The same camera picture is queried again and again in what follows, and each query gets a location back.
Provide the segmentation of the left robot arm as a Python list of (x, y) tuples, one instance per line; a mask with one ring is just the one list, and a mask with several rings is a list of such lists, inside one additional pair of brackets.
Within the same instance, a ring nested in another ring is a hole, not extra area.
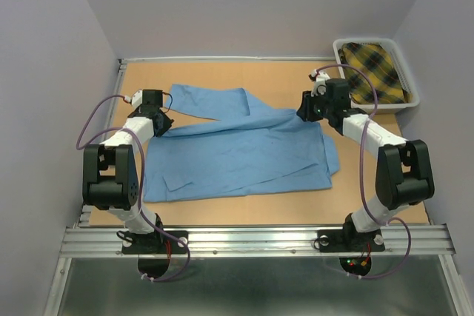
[[(140, 243), (148, 252), (164, 246), (160, 217), (144, 206), (144, 144), (163, 136), (173, 125), (167, 116), (162, 90), (138, 90), (132, 96), (111, 95), (96, 105), (76, 142), (83, 152), (82, 197), (84, 204), (109, 212), (126, 229), (118, 236), (127, 243)], [(82, 142), (99, 107), (120, 98), (133, 111), (120, 127), (111, 127)]]

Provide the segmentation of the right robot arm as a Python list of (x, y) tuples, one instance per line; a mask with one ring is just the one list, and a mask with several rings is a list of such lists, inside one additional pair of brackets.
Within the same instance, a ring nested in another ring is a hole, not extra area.
[(358, 143), (376, 159), (375, 196), (349, 214), (339, 242), (358, 249), (398, 212), (433, 197), (435, 184), (428, 147), (409, 141), (374, 122), (372, 116), (351, 104), (349, 84), (340, 78), (313, 79), (313, 89), (302, 94), (297, 115), (303, 121), (325, 119), (340, 135)]

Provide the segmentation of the light blue long sleeve shirt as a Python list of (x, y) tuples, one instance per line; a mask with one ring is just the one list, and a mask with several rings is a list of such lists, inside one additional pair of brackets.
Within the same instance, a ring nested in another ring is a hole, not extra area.
[(174, 84), (172, 110), (204, 118), (148, 143), (148, 203), (329, 189), (340, 169), (333, 139), (294, 109), (276, 109), (243, 88)]

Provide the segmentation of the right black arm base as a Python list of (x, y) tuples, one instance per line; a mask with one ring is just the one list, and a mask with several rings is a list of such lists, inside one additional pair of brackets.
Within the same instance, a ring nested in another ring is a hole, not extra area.
[(381, 230), (357, 232), (349, 229), (320, 229), (314, 242), (322, 253), (357, 253), (367, 251), (383, 252), (385, 245)]

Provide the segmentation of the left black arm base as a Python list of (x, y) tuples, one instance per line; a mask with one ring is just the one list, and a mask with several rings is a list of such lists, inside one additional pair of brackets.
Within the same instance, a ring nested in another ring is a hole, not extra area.
[(174, 238), (163, 236), (159, 232), (147, 234), (132, 233), (119, 230), (116, 236), (121, 240), (121, 253), (124, 255), (185, 255), (183, 242), (187, 242), (188, 234), (177, 231)]

